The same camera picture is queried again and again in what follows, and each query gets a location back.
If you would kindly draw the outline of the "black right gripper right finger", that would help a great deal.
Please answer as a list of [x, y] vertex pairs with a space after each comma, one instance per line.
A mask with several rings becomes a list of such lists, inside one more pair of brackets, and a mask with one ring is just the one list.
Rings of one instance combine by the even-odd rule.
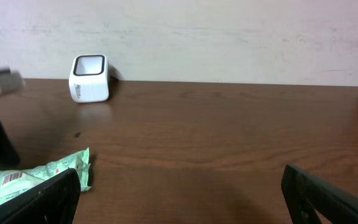
[[281, 189], [294, 224], [321, 224], [319, 214], [331, 223], [358, 224], [358, 198], [305, 170], [286, 165]]

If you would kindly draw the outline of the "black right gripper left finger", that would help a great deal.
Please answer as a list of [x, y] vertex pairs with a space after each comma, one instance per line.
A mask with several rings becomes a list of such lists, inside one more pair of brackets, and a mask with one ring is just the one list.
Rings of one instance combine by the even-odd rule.
[[77, 171], [64, 170], [0, 205], [0, 224], [72, 224], [81, 187]]

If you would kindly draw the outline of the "mint green snack packet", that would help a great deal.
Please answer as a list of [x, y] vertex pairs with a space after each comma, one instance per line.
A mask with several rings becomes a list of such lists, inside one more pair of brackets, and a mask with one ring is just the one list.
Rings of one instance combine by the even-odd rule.
[[87, 191], [91, 188], [88, 185], [90, 165], [90, 150], [85, 149], [33, 169], [2, 170], [0, 171], [0, 205], [69, 168], [76, 170], [81, 191]]

